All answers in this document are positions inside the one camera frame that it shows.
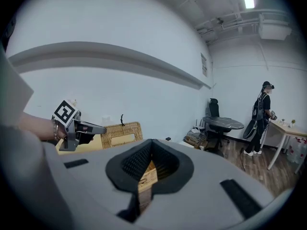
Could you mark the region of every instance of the woven basket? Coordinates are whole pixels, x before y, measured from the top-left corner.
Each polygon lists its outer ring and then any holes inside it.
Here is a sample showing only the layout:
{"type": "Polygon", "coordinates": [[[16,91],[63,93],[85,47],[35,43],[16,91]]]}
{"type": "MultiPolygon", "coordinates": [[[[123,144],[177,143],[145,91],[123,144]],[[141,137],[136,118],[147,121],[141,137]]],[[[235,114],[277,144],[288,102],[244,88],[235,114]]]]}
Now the woven basket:
{"type": "MultiPolygon", "coordinates": [[[[106,133],[101,135],[101,143],[103,149],[108,149],[112,147],[121,146],[138,140],[143,140],[143,134],[141,130],[141,125],[139,122],[126,123],[125,126],[122,124],[119,125],[110,125],[105,126],[106,133]],[[131,141],[131,136],[134,134],[134,140],[131,141]],[[113,138],[122,138],[116,145],[112,145],[113,138]]],[[[139,182],[139,192],[142,192],[152,184],[157,182],[157,173],[154,166],[154,163],[151,161],[148,168],[146,169],[145,174],[140,179],[139,182]]]]}

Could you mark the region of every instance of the desk leg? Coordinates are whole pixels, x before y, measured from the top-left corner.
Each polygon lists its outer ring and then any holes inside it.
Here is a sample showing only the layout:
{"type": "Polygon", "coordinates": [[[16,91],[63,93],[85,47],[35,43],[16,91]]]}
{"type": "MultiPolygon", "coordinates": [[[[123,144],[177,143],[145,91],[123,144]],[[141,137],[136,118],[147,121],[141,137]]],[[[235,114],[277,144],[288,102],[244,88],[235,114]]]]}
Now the desk leg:
{"type": "Polygon", "coordinates": [[[265,141],[265,138],[266,138],[266,136],[267,136],[268,129],[269,129],[269,127],[267,127],[267,129],[266,129],[265,132],[264,132],[264,135],[263,135],[263,139],[262,139],[262,142],[261,142],[260,149],[262,149],[262,147],[263,147],[263,145],[264,145],[264,141],[265,141]]]}
{"type": "Polygon", "coordinates": [[[303,162],[304,162],[304,160],[302,160],[302,161],[299,163],[299,165],[298,165],[298,167],[297,167],[296,171],[294,172],[294,174],[297,174],[297,172],[298,172],[298,171],[299,171],[299,169],[301,168],[301,166],[302,166],[303,162]]]}
{"type": "Polygon", "coordinates": [[[277,151],[275,152],[275,155],[274,155],[272,161],[270,162],[270,165],[268,166],[268,170],[270,170],[270,169],[272,168],[273,164],[275,163],[275,161],[276,161],[276,159],[277,159],[277,157],[278,157],[278,155],[279,155],[279,153],[280,153],[280,150],[281,150],[282,147],[283,147],[283,143],[284,143],[284,140],[286,139],[286,136],[287,136],[287,135],[284,133],[283,138],[282,138],[282,141],[281,141],[281,143],[280,143],[280,145],[279,145],[279,148],[278,148],[277,151]]]}
{"type": "Polygon", "coordinates": [[[285,145],[285,147],[284,147],[284,149],[283,149],[283,153],[286,153],[287,150],[288,150],[289,140],[290,140],[290,136],[287,136],[287,143],[286,143],[286,145],[285,145]]]}
{"type": "Polygon", "coordinates": [[[224,154],[219,150],[219,145],[220,145],[220,141],[223,137],[223,132],[220,131],[218,132],[218,138],[217,138],[217,141],[216,141],[216,144],[214,146],[214,148],[207,148],[205,151],[208,151],[208,152],[212,152],[212,153],[215,153],[221,157],[224,157],[224,154]]]}

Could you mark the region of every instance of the black cap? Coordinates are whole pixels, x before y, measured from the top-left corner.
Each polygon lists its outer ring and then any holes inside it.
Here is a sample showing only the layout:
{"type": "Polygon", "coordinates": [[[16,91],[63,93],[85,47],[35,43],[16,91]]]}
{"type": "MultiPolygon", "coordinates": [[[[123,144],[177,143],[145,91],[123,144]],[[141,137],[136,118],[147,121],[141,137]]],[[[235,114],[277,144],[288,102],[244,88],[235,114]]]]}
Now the black cap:
{"type": "Polygon", "coordinates": [[[262,88],[266,88],[266,87],[268,87],[268,86],[271,86],[272,89],[274,89],[274,85],[271,85],[269,81],[265,81],[265,82],[263,83],[263,85],[262,85],[262,88]]]}

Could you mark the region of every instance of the bracelet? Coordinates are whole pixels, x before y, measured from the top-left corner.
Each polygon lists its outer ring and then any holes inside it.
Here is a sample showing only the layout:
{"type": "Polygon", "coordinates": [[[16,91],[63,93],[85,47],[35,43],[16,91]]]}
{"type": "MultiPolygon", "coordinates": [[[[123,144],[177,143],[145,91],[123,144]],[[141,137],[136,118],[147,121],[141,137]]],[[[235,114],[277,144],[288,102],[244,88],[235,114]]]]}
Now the bracelet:
{"type": "Polygon", "coordinates": [[[58,136],[58,129],[59,129],[59,122],[52,120],[53,122],[53,135],[54,135],[54,139],[55,140],[59,140],[59,136],[58,136]]]}

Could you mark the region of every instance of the gray plastic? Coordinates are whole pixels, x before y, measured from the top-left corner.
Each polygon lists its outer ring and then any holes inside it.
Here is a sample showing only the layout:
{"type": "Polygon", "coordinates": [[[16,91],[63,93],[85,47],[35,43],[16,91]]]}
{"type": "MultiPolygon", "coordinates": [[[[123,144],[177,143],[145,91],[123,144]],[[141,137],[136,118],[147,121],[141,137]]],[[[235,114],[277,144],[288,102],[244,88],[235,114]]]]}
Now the gray plastic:
{"type": "MultiPolygon", "coordinates": [[[[132,224],[115,215],[128,206],[130,194],[112,185],[105,166],[111,157],[142,141],[59,156],[53,145],[41,143],[29,132],[13,128],[1,128],[0,132],[1,168],[9,185],[36,217],[58,229],[235,229],[246,226],[219,185],[226,179],[235,179],[262,207],[273,200],[262,184],[225,159],[161,140],[192,159],[194,174],[178,193],[155,195],[132,224]],[[70,169],[64,166],[64,162],[78,159],[89,162],[70,169]]],[[[284,201],[279,199],[265,208],[266,219],[284,201]]],[[[261,222],[261,215],[263,211],[248,219],[249,227],[261,222]]]]}

